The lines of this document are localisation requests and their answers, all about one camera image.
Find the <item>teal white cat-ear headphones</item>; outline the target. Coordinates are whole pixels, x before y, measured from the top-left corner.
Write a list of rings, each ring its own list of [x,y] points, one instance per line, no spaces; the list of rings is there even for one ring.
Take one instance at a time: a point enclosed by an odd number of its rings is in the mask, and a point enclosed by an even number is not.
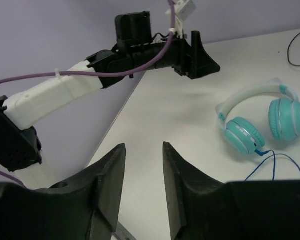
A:
[[[251,105],[250,109],[256,111],[251,118],[229,118],[229,114],[239,104],[254,97],[267,95],[278,97],[270,101],[266,111]],[[267,131],[276,141],[289,143],[300,138],[300,98],[295,90],[279,78],[238,91],[218,104],[215,111],[224,138],[243,155],[264,153],[266,140],[255,125],[257,122],[267,127]]]

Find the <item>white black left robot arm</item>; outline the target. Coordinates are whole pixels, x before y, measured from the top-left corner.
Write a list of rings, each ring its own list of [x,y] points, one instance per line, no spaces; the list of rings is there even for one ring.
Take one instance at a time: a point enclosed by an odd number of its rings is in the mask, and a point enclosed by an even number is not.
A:
[[[159,43],[152,36],[148,11],[118,15],[115,29],[117,43],[111,50],[99,51],[70,70],[47,73],[47,81],[26,91],[0,97],[0,165],[13,173],[14,182],[33,190],[56,183],[34,125],[67,104],[138,72],[171,67],[195,80],[221,69],[205,51],[199,31],[187,43],[177,15]]]

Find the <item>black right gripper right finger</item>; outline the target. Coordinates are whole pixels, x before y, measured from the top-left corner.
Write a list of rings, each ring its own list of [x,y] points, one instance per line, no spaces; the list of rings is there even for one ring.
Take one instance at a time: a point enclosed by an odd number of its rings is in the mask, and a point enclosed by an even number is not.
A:
[[[300,240],[300,180],[222,183],[162,146],[173,240]]]

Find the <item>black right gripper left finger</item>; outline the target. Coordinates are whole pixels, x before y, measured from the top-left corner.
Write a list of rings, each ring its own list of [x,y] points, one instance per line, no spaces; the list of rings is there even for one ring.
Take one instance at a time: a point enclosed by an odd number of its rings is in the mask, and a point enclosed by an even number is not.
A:
[[[50,188],[0,182],[0,240],[109,240],[117,230],[125,176],[121,143]]]

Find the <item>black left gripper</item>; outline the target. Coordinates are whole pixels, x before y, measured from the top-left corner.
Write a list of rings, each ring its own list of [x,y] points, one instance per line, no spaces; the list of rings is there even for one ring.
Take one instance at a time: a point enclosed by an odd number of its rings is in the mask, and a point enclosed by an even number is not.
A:
[[[143,11],[118,15],[115,18],[115,30],[117,44],[114,53],[114,72],[131,72],[151,60],[162,51],[167,39],[154,43],[151,29],[150,12]],[[208,55],[199,31],[191,32],[191,46],[185,39],[172,38],[172,42],[164,54],[156,63],[148,66],[145,70],[154,70],[173,67],[177,73],[182,74],[185,70],[186,54],[190,51],[189,78],[200,79],[211,74],[218,73],[221,67]]]

